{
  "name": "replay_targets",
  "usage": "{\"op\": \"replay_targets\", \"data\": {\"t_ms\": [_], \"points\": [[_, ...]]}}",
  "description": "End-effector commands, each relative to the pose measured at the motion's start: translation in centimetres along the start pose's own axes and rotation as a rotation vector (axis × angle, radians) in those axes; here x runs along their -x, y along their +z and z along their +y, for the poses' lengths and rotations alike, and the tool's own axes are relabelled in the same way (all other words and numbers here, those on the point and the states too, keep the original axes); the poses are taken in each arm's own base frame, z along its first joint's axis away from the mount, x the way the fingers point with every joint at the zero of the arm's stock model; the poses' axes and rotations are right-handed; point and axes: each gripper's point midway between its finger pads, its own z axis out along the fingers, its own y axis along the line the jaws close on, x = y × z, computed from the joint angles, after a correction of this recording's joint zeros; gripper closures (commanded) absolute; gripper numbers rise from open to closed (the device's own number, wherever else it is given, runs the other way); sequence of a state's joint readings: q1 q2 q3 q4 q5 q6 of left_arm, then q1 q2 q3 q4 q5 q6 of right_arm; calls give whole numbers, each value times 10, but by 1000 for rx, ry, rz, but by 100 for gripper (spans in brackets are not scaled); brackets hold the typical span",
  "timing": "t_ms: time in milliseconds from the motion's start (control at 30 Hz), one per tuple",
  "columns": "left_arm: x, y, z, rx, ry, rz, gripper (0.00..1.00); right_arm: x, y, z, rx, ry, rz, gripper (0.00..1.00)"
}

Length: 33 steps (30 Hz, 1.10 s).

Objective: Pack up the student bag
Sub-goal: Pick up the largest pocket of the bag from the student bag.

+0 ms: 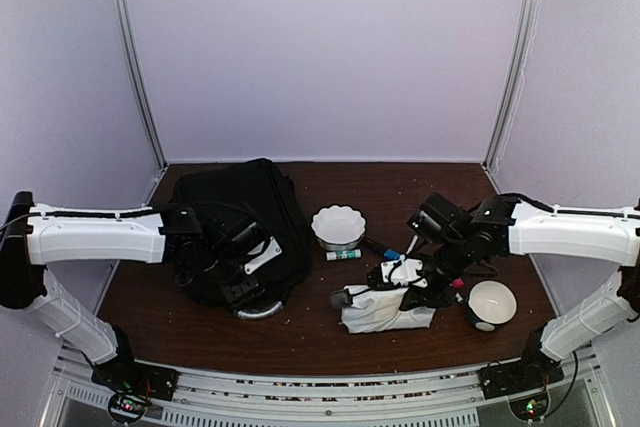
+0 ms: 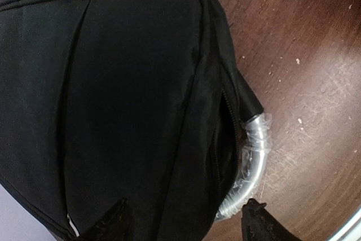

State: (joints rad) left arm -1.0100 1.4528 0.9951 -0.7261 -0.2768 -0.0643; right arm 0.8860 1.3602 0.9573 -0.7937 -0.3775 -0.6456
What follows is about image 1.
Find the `black student backpack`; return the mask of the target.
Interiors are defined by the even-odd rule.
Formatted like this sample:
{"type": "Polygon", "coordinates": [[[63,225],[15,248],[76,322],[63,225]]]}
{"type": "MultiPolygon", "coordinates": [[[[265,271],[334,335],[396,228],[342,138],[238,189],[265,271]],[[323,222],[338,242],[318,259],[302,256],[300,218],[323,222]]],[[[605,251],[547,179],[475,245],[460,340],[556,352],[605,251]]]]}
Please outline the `black student backpack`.
{"type": "Polygon", "coordinates": [[[311,233],[297,201],[293,180],[270,160],[187,174],[179,178],[172,203],[192,210],[201,232],[172,247],[172,266],[177,250],[195,241],[216,256],[232,259],[230,234],[240,224],[256,221],[273,235],[283,254],[252,274],[265,293],[248,305],[224,307],[243,320],[262,320],[280,312],[293,289],[311,270],[311,233]]]}

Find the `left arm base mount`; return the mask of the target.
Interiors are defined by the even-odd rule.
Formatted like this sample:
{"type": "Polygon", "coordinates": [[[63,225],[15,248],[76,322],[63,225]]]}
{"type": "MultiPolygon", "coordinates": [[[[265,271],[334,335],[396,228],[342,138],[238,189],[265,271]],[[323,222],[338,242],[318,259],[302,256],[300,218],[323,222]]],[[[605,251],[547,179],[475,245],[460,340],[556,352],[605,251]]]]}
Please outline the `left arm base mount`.
{"type": "Polygon", "coordinates": [[[127,368],[92,365],[91,380],[109,388],[107,413],[118,424],[140,421],[156,400],[171,401],[178,383],[175,369],[133,362],[127,368]]]}

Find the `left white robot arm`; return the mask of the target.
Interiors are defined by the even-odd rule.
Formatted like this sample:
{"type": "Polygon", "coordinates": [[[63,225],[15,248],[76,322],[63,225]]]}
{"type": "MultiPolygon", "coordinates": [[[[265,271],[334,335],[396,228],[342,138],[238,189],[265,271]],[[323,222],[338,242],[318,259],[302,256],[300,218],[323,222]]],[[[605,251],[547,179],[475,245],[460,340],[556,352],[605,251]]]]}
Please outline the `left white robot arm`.
{"type": "Polygon", "coordinates": [[[232,227],[206,229],[191,205],[139,210],[64,210],[15,195],[1,227],[1,304],[37,316],[79,349],[92,368],[123,391],[144,380],[126,335],[90,313],[49,273],[60,261],[174,263],[187,274],[209,270],[224,284],[252,280],[281,246],[249,212],[232,227]]]}

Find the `grey cloth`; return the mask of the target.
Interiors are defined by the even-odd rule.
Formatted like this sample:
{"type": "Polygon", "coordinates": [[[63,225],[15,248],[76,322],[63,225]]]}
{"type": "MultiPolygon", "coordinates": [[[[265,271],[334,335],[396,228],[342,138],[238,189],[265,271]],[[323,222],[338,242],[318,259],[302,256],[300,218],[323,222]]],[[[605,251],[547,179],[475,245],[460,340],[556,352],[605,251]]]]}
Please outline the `grey cloth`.
{"type": "Polygon", "coordinates": [[[408,290],[372,290],[365,285],[351,285],[334,291],[329,303],[340,311],[340,322],[352,335],[429,328],[436,314],[434,308],[400,309],[408,290]]]}

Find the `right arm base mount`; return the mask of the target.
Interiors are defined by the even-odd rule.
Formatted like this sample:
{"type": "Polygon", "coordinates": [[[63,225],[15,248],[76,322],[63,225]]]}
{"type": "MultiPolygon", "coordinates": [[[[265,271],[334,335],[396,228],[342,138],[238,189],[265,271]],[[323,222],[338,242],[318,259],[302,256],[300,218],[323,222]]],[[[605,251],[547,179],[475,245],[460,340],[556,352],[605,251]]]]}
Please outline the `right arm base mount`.
{"type": "Polygon", "coordinates": [[[565,378],[558,364],[542,366],[522,360],[491,362],[477,375],[485,400],[505,397],[511,414],[526,423],[543,421],[551,413],[549,387],[565,378]]]}

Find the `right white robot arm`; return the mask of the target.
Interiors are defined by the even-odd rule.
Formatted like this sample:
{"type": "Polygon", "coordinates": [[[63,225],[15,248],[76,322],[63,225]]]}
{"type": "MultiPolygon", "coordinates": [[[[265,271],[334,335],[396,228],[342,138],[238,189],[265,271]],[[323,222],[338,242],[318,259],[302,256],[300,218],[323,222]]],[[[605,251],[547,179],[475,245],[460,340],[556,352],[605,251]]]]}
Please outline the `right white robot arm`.
{"type": "Polygon", "coordinates": [[[639,211],[547,205],[521,193],[499,194],[465,209],[430,194],[409,227],[437,245],[409,282],[400,305],[437,308],[452,300],[452,282],[493,257],[550,255],[594,259],[617,270],[569,312],[531,332],[512,377],[535,387],[570,353],[618,323],[639,316],[639,211]]]}

